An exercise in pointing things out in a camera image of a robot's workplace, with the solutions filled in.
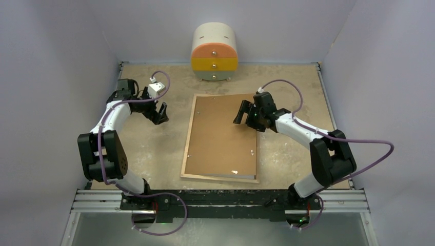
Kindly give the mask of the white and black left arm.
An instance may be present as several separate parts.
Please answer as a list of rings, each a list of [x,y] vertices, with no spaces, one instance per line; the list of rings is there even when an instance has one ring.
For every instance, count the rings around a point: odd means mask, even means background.
[[[169,120],[167,104],[158,108],[158,99],[167,88],[154,77],[143,90],[134,79],[120,79],[106,101],[106,110],[97,125],[78,136],[77,145],[84,176],[88,180],[116,185],[141,210],[148,209],[153,196],[147,181],[128,169],[128,160],[118,133],[132,113],[139,113],[159,125]]]

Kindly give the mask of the small colourful drawer cabinet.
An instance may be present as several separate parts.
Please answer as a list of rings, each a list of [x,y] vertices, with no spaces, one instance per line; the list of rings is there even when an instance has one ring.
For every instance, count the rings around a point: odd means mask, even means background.
[[[239,64],[234,30],[219,22],[198,26],[193,34],[190,64],[201,80],[231,80]]]

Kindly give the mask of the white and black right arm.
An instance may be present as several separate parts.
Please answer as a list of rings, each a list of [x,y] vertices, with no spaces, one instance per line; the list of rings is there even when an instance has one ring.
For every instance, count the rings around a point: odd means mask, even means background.
[[[278,109],[270,93],[256,93],[253,101],[243,100],[234,119],[259,132],[271,129],[306,147],[310,152],[311,172],[288,188],[288,202],[296,209],[308,202],[308,197],[327,188],[357,169],[345,134],[340,130],[328,132],[299,120],[291,111]]]

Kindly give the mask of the black and aluminium base rail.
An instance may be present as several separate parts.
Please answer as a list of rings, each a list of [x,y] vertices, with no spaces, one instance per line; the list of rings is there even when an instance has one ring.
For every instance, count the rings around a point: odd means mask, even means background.
[[[325,190],[299,201],[281,190],[152,190],[139,198],[115,190],[79,190],[72,211],[156,216],[158,223],[175,218],[268,219],[304,226],[323,213],[369,212],[364,191]]]

